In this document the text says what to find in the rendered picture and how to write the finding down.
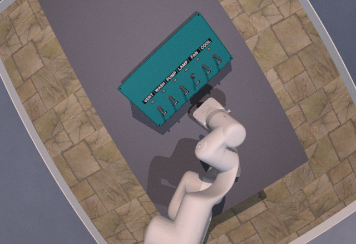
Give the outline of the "teal switch panel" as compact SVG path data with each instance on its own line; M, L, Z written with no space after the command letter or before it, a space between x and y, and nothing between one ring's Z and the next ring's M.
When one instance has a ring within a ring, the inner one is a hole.
M197 12L117 89L160 128L232 59Z

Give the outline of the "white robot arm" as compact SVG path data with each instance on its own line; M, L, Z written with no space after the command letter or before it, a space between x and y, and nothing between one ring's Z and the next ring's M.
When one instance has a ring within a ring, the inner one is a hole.
M205 176L193 171L183 175L168 207L172 220L154 216L144 244L203 244L212 207L232 188L238 172L239 156L232 148L246 137L244 126L230 113L216 109L207 116L206 125L212 132L197 144L195 155L210 168Z

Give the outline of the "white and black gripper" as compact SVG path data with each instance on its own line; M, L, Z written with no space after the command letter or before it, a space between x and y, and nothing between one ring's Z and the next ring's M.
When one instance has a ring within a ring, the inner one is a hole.
M207 130L210 130L206 125L206 119L209 113L216 109L226 111L224 107L212 97L207 99L203 103L197 101L196 104L197 104L197 110L193 113L193 117L195 120L198 121L199 124L201 124Z

